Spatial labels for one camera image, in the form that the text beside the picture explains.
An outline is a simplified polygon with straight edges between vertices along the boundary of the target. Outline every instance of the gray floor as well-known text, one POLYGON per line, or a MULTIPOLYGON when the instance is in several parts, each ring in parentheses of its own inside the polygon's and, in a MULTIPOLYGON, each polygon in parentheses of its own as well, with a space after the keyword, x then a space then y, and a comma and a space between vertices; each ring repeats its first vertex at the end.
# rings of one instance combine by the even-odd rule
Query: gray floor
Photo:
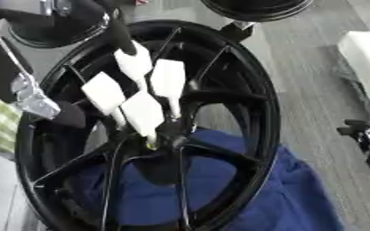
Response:
MULTIPOLYGON (((182 19, 214 28, 227 20, 199 0, 152 0, 127 11, 132 21, 182 19)), ((340 78, 335 45, 348 31, 370 30, 370 0, 316 0, 305 12, 256 27, 244 42, 270 72, 282 106, 282 141, 324 181, 347 230, 370 231, 370 171, 354 142, 336 127, 347 118, 367 119, 350 85, 340 78)), ((36 60, 39 79, 65 50, 24 49, 36 60)), ((217 117, 218 124, 227 119, 217 117)))

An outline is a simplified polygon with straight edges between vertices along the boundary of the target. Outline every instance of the wheel spoke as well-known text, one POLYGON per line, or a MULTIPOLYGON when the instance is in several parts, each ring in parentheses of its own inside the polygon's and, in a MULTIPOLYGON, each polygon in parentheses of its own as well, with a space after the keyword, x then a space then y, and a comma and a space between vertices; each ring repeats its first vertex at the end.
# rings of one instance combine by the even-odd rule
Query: wheel spoke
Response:
POLYGON ((172 39, 175 36, 177 36, 177 34, 180 33, 180 31, 181 31, 181 28, 177 28, 177 29, 173 30, 172 33, 170 34, 170 36, 168 36, 167 39, 165 40, 164 44, 160 47, 160 49, 152 56, 154 64, 158 59, 160 59, 162 57, 162 55, 164 53, 167 53, 166 49, 167 49, 168 45, 171 43, 172 39))
POLYGON ((253 171, 261 164, 261 161, 247 157, 239 152, 233 152, 226 148, 211 143, 202 142, 194 138, 188 138, 183 144, 184 151, 190 156, 208 157, 223 162, 228 162, 240 171, 253 171))
POLYGON ((190 217, 190 202, 187 192, 187 182, 186 182, 186 170, 183 162, 182 152, 175 153, 178 157, 178 169, 179 169, 179 182, 176 184, 177 197, 180 202, 180 214, 182 216, 180 220, 180 229, 183 231, 191 231, 192 228, 192 217, 190 217))
POLYGON ((71 71, 74 74, 74 76, 79 80, 79 83, 81 85, 84 85, 84 84, 87 83, 87 81, 85 80, 85 78, 81 75, 81 73, 79 73, 79 71, 76 68, 74 68, 73 65, 66 64, 66 65, 64 65, 64 67, 66 69, 68 69, 69 71, 71 71))
POLYGON ((256 94, 238 94, 219 89, 193 91, 180 99, 180 106, 183 114, 182 130, 185 131, 186 135, 190 133, 196 115, 202 106, 210 104, 234 105, 242 106, 251 111, 258 109, 265 101, 265 96, 256 94))
POLYGON ((120 230, 120 226, 115 222, 114 217, 118 217, 119 208, 117 205, 122 195, 120 181, 127 162, 125 161, 122 147, 130 136, 131 135, 127 135, 127 133, 118 135, 117 146, 113 150, 112 158, 106 169, 102 199, 101 231, 120 230))
POLYGON ((33 183, 33 186, 36 188, 43 188, 49 184, 62 183, 62 181, 68 178, 72 173, 80 171, 87 166, 93 166, 96 163, 94 160, 105 153, 109 146, 110 143, 104 143, 94 151, 80 155, 79 157, 63 164, 56 170, 40 177, 33 183))
POLYGON ((192 103, 204 104, 242 104, 246 106, 256 106, 266 100, 266 96, 256 94, 238 94, 231 91, 220 89, 197 90, 191 92, 180 99, 182 105, 192 103))
POLYGON ((217 62, 217 60, 224 54, 228 51, 228 46, 222 48, 216 55, 215 57, 210 61, 208 62, 208 64, 206 64, 206 66, 198 73, 198 75, 193 78, 192 80, 195 80, 198 85, 201 84, 202 80, 206 77, 206 75, 208 74, 208 72, 214 67, 215 63, 217 62))

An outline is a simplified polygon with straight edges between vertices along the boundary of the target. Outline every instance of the white protective cap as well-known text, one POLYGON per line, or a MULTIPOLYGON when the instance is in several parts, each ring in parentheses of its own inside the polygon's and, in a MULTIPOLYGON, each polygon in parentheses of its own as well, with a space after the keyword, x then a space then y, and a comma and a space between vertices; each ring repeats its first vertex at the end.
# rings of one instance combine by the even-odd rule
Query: white protective cap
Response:
POLYGON ((115 59, 120 70, 133 80, 140 90, 147 90, 144 76, 153 69, 150 52, 140 43, 133 41, 137 53, 125 54, 121 49, 115 52, 115 59))
POLYGON ((150 81, 155 95, 168 98, 174 118, 180 117, 180 96, 185 80, 185 65, 182 61, 157 60, 150 81))
POLYGON ((139 91, 122 105, 127 121, 149 143, 155 143, 155 129, 164 122, 162 106, 146 91, 139 91))

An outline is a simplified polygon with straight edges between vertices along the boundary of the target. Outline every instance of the blue fabric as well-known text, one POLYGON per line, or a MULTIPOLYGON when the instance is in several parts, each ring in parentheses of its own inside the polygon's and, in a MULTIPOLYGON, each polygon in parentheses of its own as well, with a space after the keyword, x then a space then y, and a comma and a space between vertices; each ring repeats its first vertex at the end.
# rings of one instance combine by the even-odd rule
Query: blue fabric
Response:
MULTIPOLYGON (((212 130, 200 130, 194 137, 236 152, 244 151, 240 137, 212 130)), ((81 200, 98 209, 102 195, 104 166, 81 172, 81 200)), ((232 179, 236 170, 225 162, 194 158, 187 177, 190 206, 198 209, 209 203, 232 179)), ((130 225, 152 225, 180 216, 175 188, 159 187, 129 166, 125 170, 125 193, 119 220, 130 225)), ((296 159, 284 146, 261 192, 227 227, 232 231, 338 231, 343 230, 334 208, 313 170, 296 159)))

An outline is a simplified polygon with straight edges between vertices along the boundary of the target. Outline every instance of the black wheel rim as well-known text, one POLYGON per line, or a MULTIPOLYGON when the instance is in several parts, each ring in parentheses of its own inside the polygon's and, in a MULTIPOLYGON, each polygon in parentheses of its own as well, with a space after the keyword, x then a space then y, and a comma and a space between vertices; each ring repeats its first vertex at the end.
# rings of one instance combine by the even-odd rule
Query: black wheel rim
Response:
MULTIPOLYGON (((88 127, 78 131, 50 122, 34 123, 30 116, 23 116, 15 155, 23 189, 40 218, 55 230, 107 231, 119 227, 121 230, 217 230, 234 218, 258 193, 273 165, 280 132, 279 107, 273 85, 260 63, 244 47, 221 37, 208 27, 179 21, 157 21, 136 23, 130 29, 134 38, 153 52, 155 60, 178 59, 185 51, 194 51, 204 60, 189 75, 197 80, 200 89, 190 90, 181 99, 184 111, 181 125, 186 128, 183 129, 186 133, 181 135, 190 133, 194 115, 200 106, 224 103, 242 128, 245 143, 248 143, 247 153, 240 155, 191 138, 182 139, 179 144, 173 145, 172 150, 179 153, 180 169, 183 168, 184 156, 193 153, 236 166, 236 176, 211 203, 197 211, 190 211, 184 187, 185 177, 180 171, 176 185, 182 211, 179 220, 158 226, 119 226, 113 221, 111 214, 114 211, 109 205, 116 203, 116 197, 110 195, 120 193, 119 172, 129 162, 152 159, 154 156, 117 155, 131 146, 128 143, 138 142, 138 137, 130 129, 115 131, 110 119, 85 107, 86 100, 79 92, 79 86, 101 69, 110 72, 108 74, 114 78, 118 72, 111 45, 103 42, 105 38, 99 38, 74 50, 42 83, 42 88, 50 97, 80 104, 86 110, 88 127), (234 77, 210 77, 215 76, 217 70, 225 72, 225 67, 231 70, 234 77), (97 121, 105 123, 108 143, 94 152, 82 154, 90 129, 97 121), (109 153, 108 158, 104 157, 105 152, 109 153), (49 163, 51 161, 48 159, 52 156, 64 153, 75 153, 75 156, 67 162, 49 163), (65 189, 64 180, 80 169, 99 162, 107 162, 109 172, 117 174, 106 175, 104 212, 94 217, 96 224, 92 224, 83 217, 71 215, 71 207, 77 205, 71 206, 74 198, 65 189)), ((119 82, 125 86, 126 94, 135 92, 131 82, 125 82, 124 79, 119 79, 119 82)))
POLYGON ((209 9, 228 18, 245 22, 280 20, 306 9, 313 0, 201 0, 209 9))

